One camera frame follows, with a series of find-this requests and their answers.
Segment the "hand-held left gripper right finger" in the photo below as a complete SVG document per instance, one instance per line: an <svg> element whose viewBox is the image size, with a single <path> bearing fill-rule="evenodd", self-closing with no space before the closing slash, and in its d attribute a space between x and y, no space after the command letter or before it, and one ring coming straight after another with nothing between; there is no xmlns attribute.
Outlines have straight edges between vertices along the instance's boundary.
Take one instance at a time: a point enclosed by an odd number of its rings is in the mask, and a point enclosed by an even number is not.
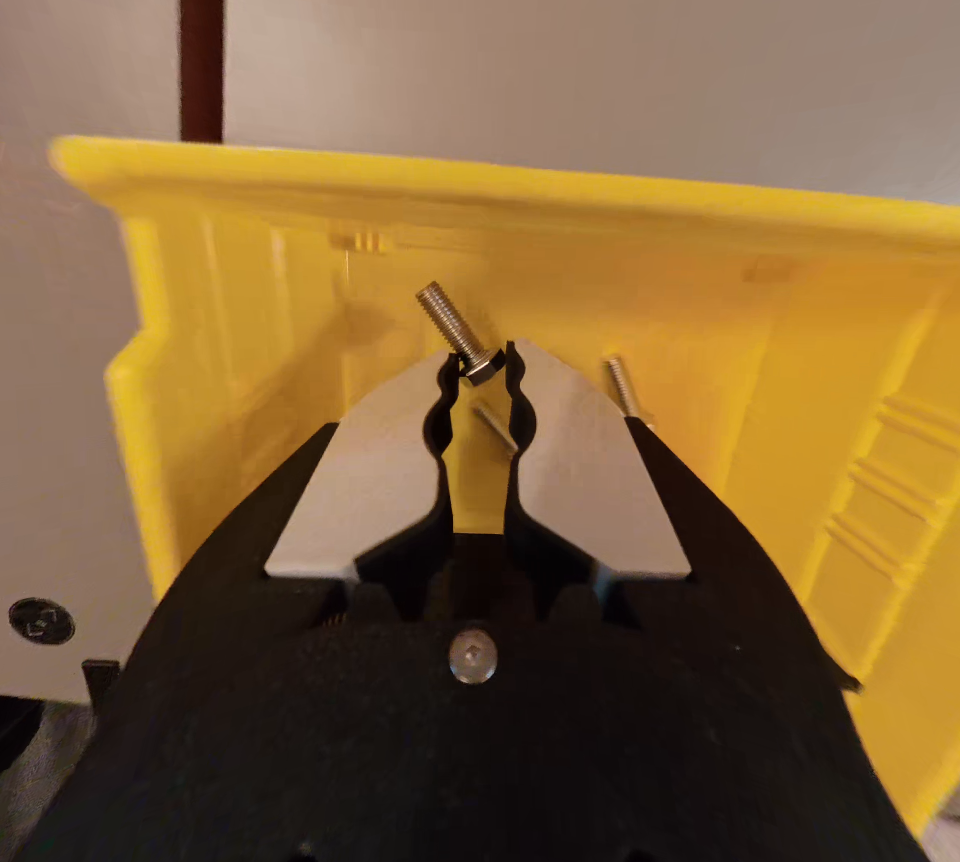
<svg viewBox="0 0 960 862"><path fill-rule="evenodd" d="M530 340L513 350L518 395L534 433L518 459L518 503L534 524L571 544L602 578L686 578L680 544L615 402Z"/></svg>

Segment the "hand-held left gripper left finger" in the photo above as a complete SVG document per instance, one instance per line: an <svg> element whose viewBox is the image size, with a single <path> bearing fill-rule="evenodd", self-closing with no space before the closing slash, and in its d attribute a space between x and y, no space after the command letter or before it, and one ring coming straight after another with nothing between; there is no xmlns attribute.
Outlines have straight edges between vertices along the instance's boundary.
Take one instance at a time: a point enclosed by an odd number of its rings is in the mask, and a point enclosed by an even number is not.
<svg viewBox="0 0 960 862"><path fill-rule="evenodd" d="M448 369L458 390L459 359L438 352L346 412L265 563L270 577L358 581L363 557L433 512L440 462L425 431Z"/></svg>

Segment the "steel hex bolt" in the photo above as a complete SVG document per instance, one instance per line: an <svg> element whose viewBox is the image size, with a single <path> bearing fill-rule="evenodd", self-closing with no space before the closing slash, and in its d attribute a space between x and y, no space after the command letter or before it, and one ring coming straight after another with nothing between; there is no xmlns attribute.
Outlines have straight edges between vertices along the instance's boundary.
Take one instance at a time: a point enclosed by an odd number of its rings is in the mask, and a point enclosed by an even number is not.
<svg viewBox="0 0 960 862"><path fill-rule="evenodd" d="M462 364L462 377L473 387L492 380L504 368L501 348L483 343L446 290L432 281L415 293L416 301Z"/></svg>

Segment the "yellow plastic bin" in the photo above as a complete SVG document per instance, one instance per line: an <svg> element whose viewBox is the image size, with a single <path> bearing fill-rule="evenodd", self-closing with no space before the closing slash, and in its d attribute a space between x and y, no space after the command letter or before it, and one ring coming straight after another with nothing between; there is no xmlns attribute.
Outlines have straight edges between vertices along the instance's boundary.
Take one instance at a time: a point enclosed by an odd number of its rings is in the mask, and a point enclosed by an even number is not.
<svg viewBox="0 0 960 862"><path fill-rule="evenodd" d="M764 545L863 684L907 826L958 782L958 209L270 148L71 136L140 327L105 381L156 600L319 427L442 344L443 283L500 345L603 386Z"/></svg>

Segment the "grey desk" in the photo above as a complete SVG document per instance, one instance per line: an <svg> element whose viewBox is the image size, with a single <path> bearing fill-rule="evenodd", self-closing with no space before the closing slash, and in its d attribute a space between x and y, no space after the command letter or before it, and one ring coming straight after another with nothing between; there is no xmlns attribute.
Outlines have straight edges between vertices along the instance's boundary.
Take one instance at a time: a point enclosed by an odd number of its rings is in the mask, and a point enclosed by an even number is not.
<svg viewBox="0 0 960 862"><path fill-rule="evenodd" d="M102 373L114 221L53 136L177 135L177 0L2 0L2 585L151 600ZM232 144L958 205L958 0L226 0Z"/></svg>

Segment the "small steel bolt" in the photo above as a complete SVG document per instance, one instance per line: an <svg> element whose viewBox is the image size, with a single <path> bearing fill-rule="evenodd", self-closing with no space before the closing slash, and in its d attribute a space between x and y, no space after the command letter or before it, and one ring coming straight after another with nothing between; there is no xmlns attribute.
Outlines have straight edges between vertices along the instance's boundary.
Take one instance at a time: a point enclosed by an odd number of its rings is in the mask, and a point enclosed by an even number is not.
<svg viewBox="0 0 960 862"><path fill-rule="evenodd" d="M511 434L509 423L494 407L487 401L478 399L471 404L471 411L477 419L486 425L491 433L497 436L510 456L515 456L518 453L518 444Z"/></svg>
<svg viewBox="0 0 960 862"><path fill-rule="evenodd" d="M622 357L618 354L610 354L604 359L604 366L624 416L636 419L649 430L655 431L654 415L642 408L632 377Z"/></svg>

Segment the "round black disc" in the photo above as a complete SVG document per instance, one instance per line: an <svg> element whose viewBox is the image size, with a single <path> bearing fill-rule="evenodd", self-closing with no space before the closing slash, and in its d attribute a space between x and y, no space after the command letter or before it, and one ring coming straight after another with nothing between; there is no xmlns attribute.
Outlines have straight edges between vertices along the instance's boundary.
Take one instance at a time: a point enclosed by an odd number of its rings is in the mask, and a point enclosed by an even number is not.
<svg viewBox="0 0 960 862"><path fill-rule="evenodd" d="M15 601L8 609L7 620L20 638L33 645L63 645L76 633L71 612L65 606L41 597Z"/></svg>

